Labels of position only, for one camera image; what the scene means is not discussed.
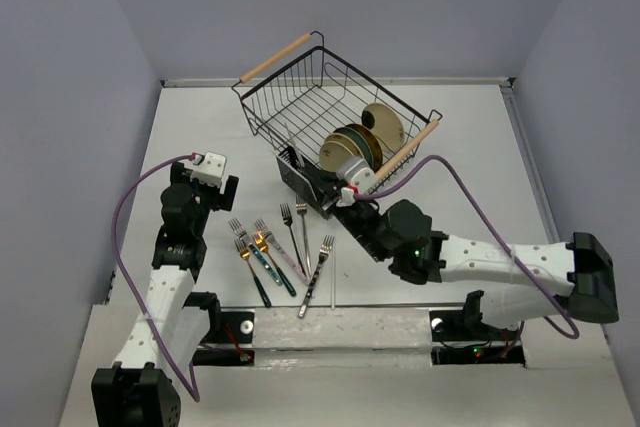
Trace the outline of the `plain silver fork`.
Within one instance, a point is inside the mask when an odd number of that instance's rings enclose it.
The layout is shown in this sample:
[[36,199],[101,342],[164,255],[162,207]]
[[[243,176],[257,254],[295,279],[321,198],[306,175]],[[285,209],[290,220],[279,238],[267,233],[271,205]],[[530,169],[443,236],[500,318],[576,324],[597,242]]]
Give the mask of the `plain silver fork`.
[[308,277],[311,277],[311,259],[310,259],[309,243],[308,243],[308,232],[307,232],[307,226],[306,226],[307,204],[301,196],[296,197],[296,212],[300,217],[301,228],[302,228],[304,266],[306,268],[306,273],[308,274]]

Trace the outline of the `black fork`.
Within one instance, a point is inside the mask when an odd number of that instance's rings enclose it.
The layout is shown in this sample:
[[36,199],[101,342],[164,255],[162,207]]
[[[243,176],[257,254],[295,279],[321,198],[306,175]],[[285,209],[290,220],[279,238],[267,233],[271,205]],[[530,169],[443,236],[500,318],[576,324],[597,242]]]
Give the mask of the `black fork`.
[[303,276],[306,276],[306,272],[304,270],[303,267],[303,262],[300,256],[300,252],[298,249],[298,245],[297,245],[297,240],[296,240],[296,236],[294,234],[294,230],[293,230],[293,217],[292,217],[292,213],[290,210],[290,207],[287,203],[281,203],[280,204],[280,212],[281,212],[281,217],[283,220],[284,225],[288,228],[289,230],[289,234],[292,240],[292,244],[294,247],[294,252],[295,252],[295,256],[296,256],[296,260],[301,268],[302,274]]

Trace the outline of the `silver fork tortoiseshell handle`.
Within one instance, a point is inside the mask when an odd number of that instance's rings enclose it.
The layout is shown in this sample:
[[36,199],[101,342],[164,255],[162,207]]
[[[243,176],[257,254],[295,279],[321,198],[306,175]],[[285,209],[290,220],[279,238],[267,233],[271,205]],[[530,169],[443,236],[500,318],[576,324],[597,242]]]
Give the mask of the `silver fork tortoiseshell handle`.
[[309,282],[307,291],[305,293],[303,302],[301,304],[301,307],[298,311],[298,317],[300,319],[304,318],[307,312],[307,309],[309,307],[309,304],[311,302],[311,299],[313,297],[314,294],[314,290],[316,288],[316,285],[318,283],[318,279],[321,275],[321,272],[323,270],[324,264],[326,263],[326,261],[328,260],[328,258],[330,257],[330,254],[333,250],[334,247],[334,243],[335,243],[335,237],[333,235],[326,235],[324,237],[324,240],[321,244],[320,247],[320,251],[319,251],[319,256],[318,256],[318,262],[316,265],[316,268],[312,274],[311,280]]

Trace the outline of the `clear chopstick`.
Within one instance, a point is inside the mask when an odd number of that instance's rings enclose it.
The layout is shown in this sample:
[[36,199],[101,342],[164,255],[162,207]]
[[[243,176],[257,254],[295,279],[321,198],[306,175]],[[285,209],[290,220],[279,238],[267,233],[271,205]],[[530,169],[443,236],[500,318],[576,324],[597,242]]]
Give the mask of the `clear chopstick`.
[[293,154],[292,154],[292,164],[296,167],[296,169],[300,172],[303,173],[305,171],[305,162],[304,162],[304,157],[301,153],[301,150],[298,148],[296,141],[295,141],[295,137],[292,134],[289,126],[287,123],[284,123],[284,127],[288,136],[288,143],[289,146],[291,147]]
[[332,311],[335,310],[336,308],[336,271],[337,271],[337,267],[336,267],[336,252],[335,250],[332,253],[332,257],[331,257],[331,270],[330,270],[330,309]]

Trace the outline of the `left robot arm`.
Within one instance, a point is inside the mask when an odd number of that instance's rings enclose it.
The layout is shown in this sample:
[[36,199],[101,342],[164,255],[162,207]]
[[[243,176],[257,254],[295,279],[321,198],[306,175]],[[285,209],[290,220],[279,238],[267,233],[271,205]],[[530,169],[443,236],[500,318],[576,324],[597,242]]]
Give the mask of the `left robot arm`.
[[109,368],[96,370],[91,392],[101,426],[176,426],[184,388],[200,399],[193,357],[221,330],[218,297],[194,287],[207,246],[210,213],[231,210],[238,178],[225,176],[225,156],[192,153],[166,161],[170,184],[161,193],[162,225],[149,284],[140,292],[122,261],[117,264],[139,314]]

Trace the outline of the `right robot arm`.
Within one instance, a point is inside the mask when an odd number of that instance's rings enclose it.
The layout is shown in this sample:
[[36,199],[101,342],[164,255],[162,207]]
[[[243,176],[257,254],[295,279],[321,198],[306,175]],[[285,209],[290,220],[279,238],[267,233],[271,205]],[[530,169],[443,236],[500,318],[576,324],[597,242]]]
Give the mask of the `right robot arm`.
[[469,293],[456,312],[455,325],[470,338],[555,314],[569,325],[619,320],[613,261],[590,233],[537,245],[509,244],[500,235],[491,243],[465,239],[433,229],[431,218],[407,199],[380,211],[376,202],[384,195],[365,193],[364,179],[337,177],[312,166],[291,172],[289,185],[295,193],[324,217],[335,217],[401,280],[501,285],[497,292]]

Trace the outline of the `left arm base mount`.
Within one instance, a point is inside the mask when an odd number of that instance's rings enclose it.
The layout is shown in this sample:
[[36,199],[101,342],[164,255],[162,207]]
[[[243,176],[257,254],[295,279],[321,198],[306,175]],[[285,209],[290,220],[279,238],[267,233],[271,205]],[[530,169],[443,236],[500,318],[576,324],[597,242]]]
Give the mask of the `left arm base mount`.
[[196,367],[253,366],[254,319],[254,311],[223,311],[220,328],[205,336],[194,354],[193,364]]

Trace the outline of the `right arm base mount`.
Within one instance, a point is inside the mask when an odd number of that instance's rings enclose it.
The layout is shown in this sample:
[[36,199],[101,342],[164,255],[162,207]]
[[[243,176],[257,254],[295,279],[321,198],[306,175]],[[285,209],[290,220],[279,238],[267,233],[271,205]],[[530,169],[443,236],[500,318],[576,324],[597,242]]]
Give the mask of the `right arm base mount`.
[[482,290],[467,295],[459,309],[429,312],[431,360],[444,365],[525,365],[519,327],[496,328],[483,323]]

